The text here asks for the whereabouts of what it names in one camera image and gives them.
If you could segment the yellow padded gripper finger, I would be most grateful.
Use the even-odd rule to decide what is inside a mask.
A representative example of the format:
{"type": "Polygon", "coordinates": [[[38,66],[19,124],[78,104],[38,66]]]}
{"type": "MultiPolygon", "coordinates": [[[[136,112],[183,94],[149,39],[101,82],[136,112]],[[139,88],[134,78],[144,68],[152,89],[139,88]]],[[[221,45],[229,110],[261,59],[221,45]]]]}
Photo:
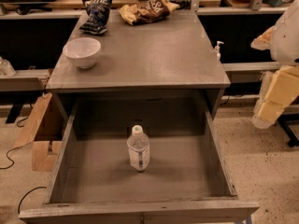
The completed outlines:
{"type": "Polygon", "coordinates": [[[275,27],[272,26],[268,28],[266,31],[264,31],[261,35],[256,37],[250,44],[250,46],[253,49],[257,50],[266,50],[270,49],[271,47],[271,40],[272,40],[272,35],[275,31],[275,27]]]}
{"type": "Polygon", "coordinates": [[[283,65],[275,73],[266,72],[253,110],[253,125],[259,129],[269,128],[298,96],[298,66],[283,65]]]}

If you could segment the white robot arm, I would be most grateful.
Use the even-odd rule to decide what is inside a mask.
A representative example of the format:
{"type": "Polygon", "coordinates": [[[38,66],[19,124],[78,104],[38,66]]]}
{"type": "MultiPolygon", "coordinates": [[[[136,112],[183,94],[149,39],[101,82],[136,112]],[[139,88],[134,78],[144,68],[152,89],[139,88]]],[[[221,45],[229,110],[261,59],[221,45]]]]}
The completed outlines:
{"type": "Polygon", "coordinates": [[[259,129],[273,125],[299,96],[299,0],[294,0],[276,24],[251,42],[254,49],[270,50],[280,64],[263,77],[252,123],[259,129]]]}

